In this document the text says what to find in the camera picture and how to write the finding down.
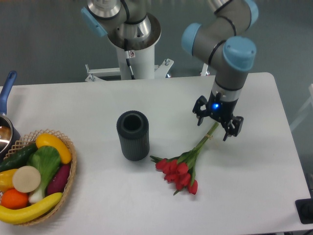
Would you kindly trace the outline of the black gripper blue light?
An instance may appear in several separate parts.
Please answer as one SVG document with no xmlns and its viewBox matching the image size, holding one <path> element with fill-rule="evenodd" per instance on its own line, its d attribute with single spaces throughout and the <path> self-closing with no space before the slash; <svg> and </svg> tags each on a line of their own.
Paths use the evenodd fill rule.
<svg viewBox="0 0 313 235">
<path fill-rule="evenodd" d="M 217 99 L 211 92 L 209 100 L 201 95 L 195 102 L 192 112 L 198 119 L 197 126 L 200 126 L 203 122 L 203 118 L 206 117 L 206 113 L 215 121 L 222 124 L 225 135 L 223 141 L 226 141 L 228 137 L 236 137 L 242 129 L 244 118 L 241 116 L 233 116 L 233 112 L 238 100 L 232 102 L 223 101 Z"/>
</svg>

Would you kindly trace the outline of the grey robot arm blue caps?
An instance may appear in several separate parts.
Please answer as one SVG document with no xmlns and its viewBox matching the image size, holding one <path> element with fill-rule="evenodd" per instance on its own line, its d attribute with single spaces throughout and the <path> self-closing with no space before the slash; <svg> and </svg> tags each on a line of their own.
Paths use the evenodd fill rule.
<svg viewBox="0 0 313 235">
<path fill-rule="evenodd" d="M 209 98 L 201 96 L 193 112 L 198 121 L 211 117 L 237 136 L 244 119 L 233 112 L 256 55 L 256 46 L 242 36 L 258 19 L 252 0 L 211 0 L 215 20 L 208 26 L 190 24 L 181 38 L 182 48 L 216 71 Z M 86 25 L 115 46 L 123 80 L 153 79 L 155 44 L 160 24 L 144 0 L 89 0 L 81 9 Z"/>
</svg>

